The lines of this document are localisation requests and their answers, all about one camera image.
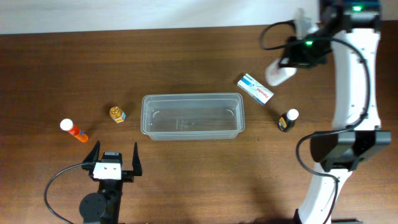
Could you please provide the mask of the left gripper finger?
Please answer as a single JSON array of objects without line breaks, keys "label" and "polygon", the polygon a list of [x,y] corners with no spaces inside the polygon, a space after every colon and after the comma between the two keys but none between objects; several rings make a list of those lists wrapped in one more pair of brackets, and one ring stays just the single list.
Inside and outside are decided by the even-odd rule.
[{"label": "left gripper finger", "polygon": [[82,165],[81,168],[83,170],[92,170],[92,169],[94,169],[95,164],[98,161],[99,152],[100,152],[100,142],[96,141],[96,144],[94,145],[93,149],[90,151],[90,153],[83,160],[83,165]]},{"label": "left gripper finger", "polygon": [[132,156],[132,171],[134,176],[142,176],[142,165],[138,153],[137,142],[134,143],[133,156]]}]

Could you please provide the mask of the white spray bottle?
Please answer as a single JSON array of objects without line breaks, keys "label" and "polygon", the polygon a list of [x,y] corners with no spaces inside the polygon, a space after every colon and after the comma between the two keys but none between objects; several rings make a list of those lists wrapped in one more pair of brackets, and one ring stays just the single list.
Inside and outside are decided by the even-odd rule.
[{"label": "white spray bottle", "polygon": [[277,86],[285,82],[297,72],[293,67],[279,67],[279,58],[273,61],[265,70],[266,82],[270,86]]}]

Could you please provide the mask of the white blue medicine box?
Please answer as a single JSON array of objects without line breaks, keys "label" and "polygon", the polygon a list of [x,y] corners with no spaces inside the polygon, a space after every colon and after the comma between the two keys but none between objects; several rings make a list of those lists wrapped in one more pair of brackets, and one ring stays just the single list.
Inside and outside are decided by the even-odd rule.
[{"label": "white blue medicine box", "polygon": [[264,106],[274,96],[273,92],[268,90],[249,74],[245,74],[238,81],[237,85],[262,106]]}]

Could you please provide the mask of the dark bottle white cap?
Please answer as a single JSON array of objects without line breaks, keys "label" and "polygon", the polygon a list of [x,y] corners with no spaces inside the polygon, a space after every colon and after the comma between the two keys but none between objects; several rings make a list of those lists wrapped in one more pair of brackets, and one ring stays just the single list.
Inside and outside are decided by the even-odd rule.
[{"label": "dark bottle white cap", "polygon": [[295,121],[299,116],[296,109],[290,109],[288,112],[282,114],[278,119],[277,125],[282,132],[289,132],[294,126]]}]

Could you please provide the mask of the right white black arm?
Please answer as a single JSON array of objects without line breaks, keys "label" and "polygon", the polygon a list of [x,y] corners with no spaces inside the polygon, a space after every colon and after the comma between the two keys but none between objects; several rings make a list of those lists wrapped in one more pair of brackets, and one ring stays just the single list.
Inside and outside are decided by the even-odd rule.
[{"label": "right white black arm", "polygon": [[333,128],[306,136],[314,166],[295,223],[330,223],[344,183],[358,165],[391,143],[376,104],[375,66],[381,38],[379,1],[321,1],[322,24],[302,12],[290,22],[295,35],[284,45],[277,69],[311,68],[327,54],[335,61]]}]

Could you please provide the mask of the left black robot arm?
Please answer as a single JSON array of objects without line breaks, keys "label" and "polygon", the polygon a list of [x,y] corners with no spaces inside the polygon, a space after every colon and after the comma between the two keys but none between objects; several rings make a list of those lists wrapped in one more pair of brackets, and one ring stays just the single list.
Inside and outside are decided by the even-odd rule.
[{"label": "left black robot arm", "polygon": [[84,223],[118,223],[123,184],[133,183],[142,175],[138,145],[134,145],[132,170],[122,170],[123,156],[120,152],[100,154],[100,142],[96,142],[91,152],[83,160],[82,169],[99,183],[97,192],[86,195],[80,202],[79,212]]}]

